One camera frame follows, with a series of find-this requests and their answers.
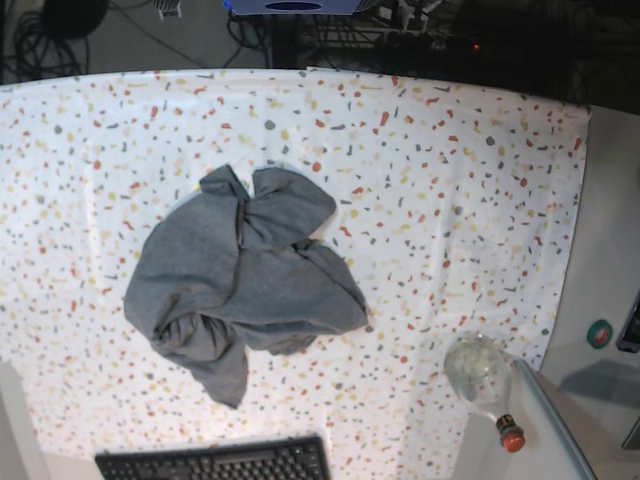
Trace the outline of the dark phone on table edge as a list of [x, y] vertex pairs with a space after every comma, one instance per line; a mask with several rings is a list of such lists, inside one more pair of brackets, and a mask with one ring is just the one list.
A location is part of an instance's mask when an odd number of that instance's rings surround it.
[[639, 339], [639, 309], [640, 298], [636, 295], [633, 300], [629, 314], [626, 317], [623, 328], [616, 341], [616, 347], [626, 353], [636, 354], [640, 349]]

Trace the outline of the black power strip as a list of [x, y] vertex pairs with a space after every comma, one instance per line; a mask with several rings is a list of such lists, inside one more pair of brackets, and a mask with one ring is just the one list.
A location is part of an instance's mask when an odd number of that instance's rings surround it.
[[461, 51], [477, 53], [481, 45], [472, 37], [442, 31], [389, 30], [382, 33], [375, 44], [380, 48], [398, 51]]

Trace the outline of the clear glass bottle red cap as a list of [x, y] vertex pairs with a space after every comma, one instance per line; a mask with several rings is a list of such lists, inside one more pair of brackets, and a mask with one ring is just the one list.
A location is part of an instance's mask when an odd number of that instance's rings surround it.
[[509, 407], [512, 357], [492, 338], [465, 332], [450, 345], [443, 368], [457, 398], [493, 423], [502, 448], [519, 452], [526, 439]]

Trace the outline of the grey t-shirt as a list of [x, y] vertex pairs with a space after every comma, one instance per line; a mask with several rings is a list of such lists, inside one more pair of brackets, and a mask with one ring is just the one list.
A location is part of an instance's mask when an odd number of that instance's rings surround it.
[[126, 319], [211, 399], [235, 408], [248, 350], [291, 355], [368, 323], [346, 263], [314, 233], [334, 199], [306, 177], [229, 166], [200, 181], [151, 232], [124, 297]]

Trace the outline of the terrazzo patterned tablecloth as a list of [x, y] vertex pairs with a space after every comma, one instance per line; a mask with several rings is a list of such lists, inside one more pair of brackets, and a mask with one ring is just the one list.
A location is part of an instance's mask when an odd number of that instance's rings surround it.
[[[329, 70], [91, 75], [1, 90], [1, 359], [39, 447], [215, 446], [315, 432], [336, 479], [445, 479], [467, 421], [443, 371], [482, 332], [538, 366], [587, 157], [587, 109]], [[291, 355], [248, 350], [214, 402], [126, 319], [153, 229], [229, 166], [298, 173], [336, 204], [314, 233], [368, 323]]]

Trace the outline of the green and red tape roll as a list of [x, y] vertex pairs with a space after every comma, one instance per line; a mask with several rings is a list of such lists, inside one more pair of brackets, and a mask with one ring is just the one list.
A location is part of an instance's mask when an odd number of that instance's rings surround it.
[[594, 349], [605, 348], [613, 337], [613, 327], [604, 319], [595, 321], [588, 329], [586, 340]]

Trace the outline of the blue box with oval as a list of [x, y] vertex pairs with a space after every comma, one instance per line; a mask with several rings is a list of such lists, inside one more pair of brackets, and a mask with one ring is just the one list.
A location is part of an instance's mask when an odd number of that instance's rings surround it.
[[365, 6], [357, 0], [227, 0], [222, 6], [236, 15], [352, 15]]

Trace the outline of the black computer keyboard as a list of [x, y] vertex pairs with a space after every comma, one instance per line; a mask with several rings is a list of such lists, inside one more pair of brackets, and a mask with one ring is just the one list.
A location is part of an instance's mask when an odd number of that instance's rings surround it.
[[99, 454], [95, 464], [104, 479], [331, 478], [318, 436], [191, 450]]

